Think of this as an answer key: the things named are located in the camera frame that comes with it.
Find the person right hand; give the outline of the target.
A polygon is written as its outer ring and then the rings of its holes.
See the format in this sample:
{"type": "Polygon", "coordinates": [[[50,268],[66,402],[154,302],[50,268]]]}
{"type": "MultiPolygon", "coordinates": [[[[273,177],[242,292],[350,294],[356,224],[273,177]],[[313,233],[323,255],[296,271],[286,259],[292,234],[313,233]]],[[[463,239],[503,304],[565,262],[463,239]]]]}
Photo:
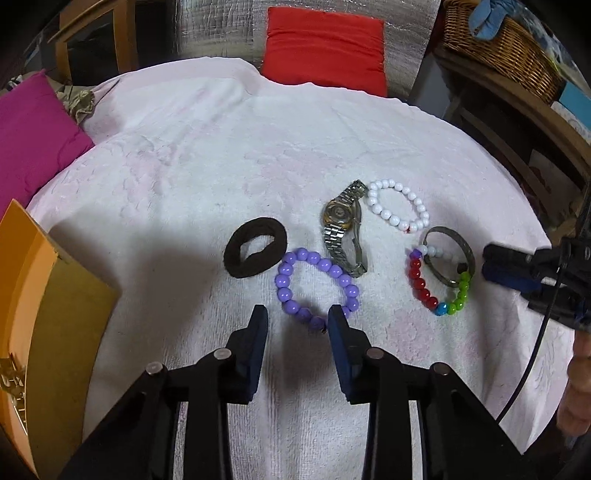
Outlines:
{"type": "Polygon", "coordinates": [[[557,426],[568,436],[579,437],[590,429],[591,403],[590,334],[577,331],[573,357],[568,366],[568,382],[561,399],[557,426]]]}

